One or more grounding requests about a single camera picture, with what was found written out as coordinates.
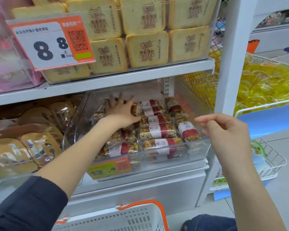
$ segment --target white shopping basket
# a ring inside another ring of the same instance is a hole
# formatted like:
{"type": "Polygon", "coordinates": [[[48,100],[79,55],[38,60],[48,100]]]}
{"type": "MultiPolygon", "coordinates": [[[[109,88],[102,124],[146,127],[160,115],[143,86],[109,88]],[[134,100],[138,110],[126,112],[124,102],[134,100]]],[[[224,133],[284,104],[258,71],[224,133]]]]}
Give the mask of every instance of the white shopping basket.
{"type": "Polygon", "coordinates": [[[56,222],[53,231],[169,231],[162,204],[147,200],[56,222]]]}

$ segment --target orange price tag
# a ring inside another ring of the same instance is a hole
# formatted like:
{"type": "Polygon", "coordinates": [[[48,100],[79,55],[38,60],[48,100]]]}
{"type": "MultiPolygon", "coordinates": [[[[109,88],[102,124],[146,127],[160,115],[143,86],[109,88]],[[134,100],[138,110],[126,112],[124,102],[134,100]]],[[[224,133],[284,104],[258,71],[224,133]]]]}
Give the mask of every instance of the orange price tag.
{"type": "Polygon", "coordinates": [[[35,71],[95,62],[79,14],[57,14],[47,19],[10,20],[7,23],[35,71]]]}
{"type": "Polygon", "coordinates": [[[87,170],[87,173],[95,180],[127,172],[131,172],[131,164],[129,163],[128,157],[109,160],[103,163],[95,163],[87,170]]]}

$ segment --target floor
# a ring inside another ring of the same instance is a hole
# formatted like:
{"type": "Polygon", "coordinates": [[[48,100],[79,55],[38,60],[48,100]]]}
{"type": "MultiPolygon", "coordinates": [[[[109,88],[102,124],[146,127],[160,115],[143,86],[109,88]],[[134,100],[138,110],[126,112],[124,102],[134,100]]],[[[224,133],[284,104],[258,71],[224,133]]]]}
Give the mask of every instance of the floor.
{"type": "MultiPolygon", "coordinates": [[[[267,190],[289,231],[289,130],[265,136],[263,139],[287,160],[287,165],[278,171],[277,178],[267,185],[267,190]]],[[[213,194],[209,194],[203,206],[168,216],[170,231],[179,231],[184,221],[199,214],[235,217],[231,198],[214,201],[213,194]]]]}

